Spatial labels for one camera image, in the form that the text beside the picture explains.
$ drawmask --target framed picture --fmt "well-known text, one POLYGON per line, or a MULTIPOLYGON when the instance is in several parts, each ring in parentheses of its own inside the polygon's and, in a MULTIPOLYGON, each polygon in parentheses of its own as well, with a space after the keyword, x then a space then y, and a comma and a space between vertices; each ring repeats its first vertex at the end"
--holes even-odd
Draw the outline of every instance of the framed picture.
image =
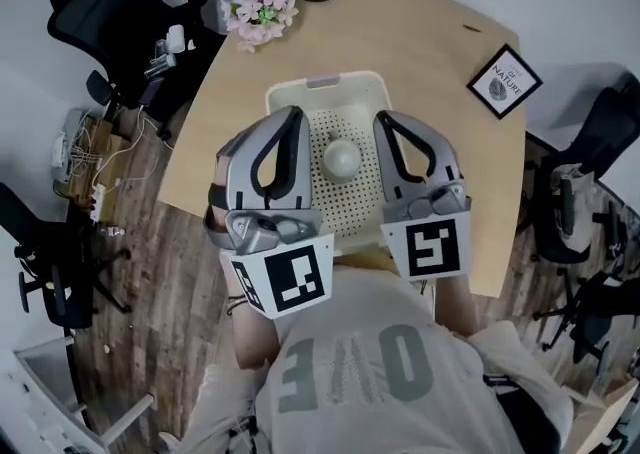
POLYGON ((540 77, 509 45, 505 44, 467 84, 467 88, 498 119, 502 119, 541 84, 540 77))

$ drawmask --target light wood tabletop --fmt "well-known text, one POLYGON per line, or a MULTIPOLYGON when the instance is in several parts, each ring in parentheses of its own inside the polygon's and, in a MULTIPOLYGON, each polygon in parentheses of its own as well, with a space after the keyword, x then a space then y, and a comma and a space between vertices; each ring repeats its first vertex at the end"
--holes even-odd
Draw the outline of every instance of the light wood tabletop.
MULTIPOLYGON (((216 152, 266 114, 274 84, 373 70, 391 104, 446 136, 457 152, 472 204, 472 291, 499 296, 518 216, 525 141, 520 105, 498 120, 466 84, 517 36, 452 0, 297 1, 282 39, 255 54, 229 36, 193 102, 159 198, 198 216, 207 206, 216 152)), ((409 151, 414 173, 426 167, 409 151)))

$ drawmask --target gray t-shirt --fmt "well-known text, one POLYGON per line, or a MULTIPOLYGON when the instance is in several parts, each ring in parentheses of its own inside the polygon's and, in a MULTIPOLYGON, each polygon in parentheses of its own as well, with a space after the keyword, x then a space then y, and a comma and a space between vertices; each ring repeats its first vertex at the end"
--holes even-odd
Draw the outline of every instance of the gray t-shirt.
POLYGON ((485 362, 536 399, 564 443, 570 400, 513 325, 474 337, 465 342, 435 324, 422 297, 391 273, 336 269, 332 298, 294 319, 264 384, 257 373, 209 368, 180 452, 224 452, 225 424, 254 402, 266 448, 278 454, 522 453, 483 381, 485 351, 485 362), (219 409, 231 402, 243 404, 219 409))

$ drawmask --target cardboard box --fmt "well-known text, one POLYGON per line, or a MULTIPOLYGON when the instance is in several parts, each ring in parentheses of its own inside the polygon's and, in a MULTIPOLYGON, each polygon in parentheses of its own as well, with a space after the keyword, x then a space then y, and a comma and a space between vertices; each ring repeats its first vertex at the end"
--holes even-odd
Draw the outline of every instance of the cardboard box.
MULTIPOLYGON (((82 135, 76 142, 76 146, 90 154, 104 154, 109 146, 109 138, 113 125, 107 121, 87 117, 84 121, 88 136, 82 135)), ((81 208, 86 208, 91 203, 91 181, 96 172, 95 164, 88 165, 87 170, 79 176, 72 176, 69 180, 67 195, 81 208)))
MULTIPOLYGON (((114 134, 109 136, 109 140, 109 150, 104 154, 103 161, 106 161, 113 154, 126 150, 131 146, 129 141, 114 134)), ((100 210, 101 223, 113 223, 115 219, 116 205, 118 204, 118 186, 125 178, 130 160, 131 151, 118 153, 109 161, 96 178, 96 183, 102 184, 106 189, 106 195, 102 201, 102 209, 100 210)))

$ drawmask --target white plastic basket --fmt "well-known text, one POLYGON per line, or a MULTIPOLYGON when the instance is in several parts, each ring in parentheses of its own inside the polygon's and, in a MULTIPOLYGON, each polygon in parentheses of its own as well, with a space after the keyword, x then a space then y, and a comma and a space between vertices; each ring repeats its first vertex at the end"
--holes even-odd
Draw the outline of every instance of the white plastic basket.
POLYGON ((267 91, 266 102, 267 114, 296 105, 309 118, 313 207, 323 214, 321 233, 335 233, 334 254, 384 245, 380 232, 384 196, 373 135, 375 115, 391 109, 382 77, 362 71, 276 84, 267 91), (362 155, 358 174, 347 184, 329 182, 320 169, 334 132, 356 143, 362 155))

